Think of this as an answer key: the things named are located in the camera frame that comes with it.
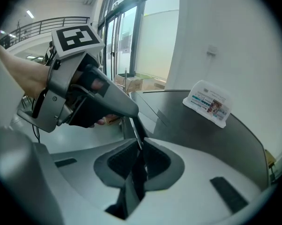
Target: balcony railing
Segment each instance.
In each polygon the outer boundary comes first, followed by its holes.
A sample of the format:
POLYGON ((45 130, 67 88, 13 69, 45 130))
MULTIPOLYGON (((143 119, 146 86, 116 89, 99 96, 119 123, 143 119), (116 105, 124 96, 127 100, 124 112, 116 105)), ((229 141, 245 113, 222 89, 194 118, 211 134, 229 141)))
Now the balcony railing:
POLYGON ((45 19, 39 22, 34 22, 10 32, 8 35, 4 36, 0 40, 0 44, 7 49, 15 45, 16 43, 19 43, 28 38, 43 33, 51 32, 51 30, 55 28, 75 25, 79 23, 87 24, 88 19, 89 17, 72 16, 72 17, 56 17, 51 19, 45 19))

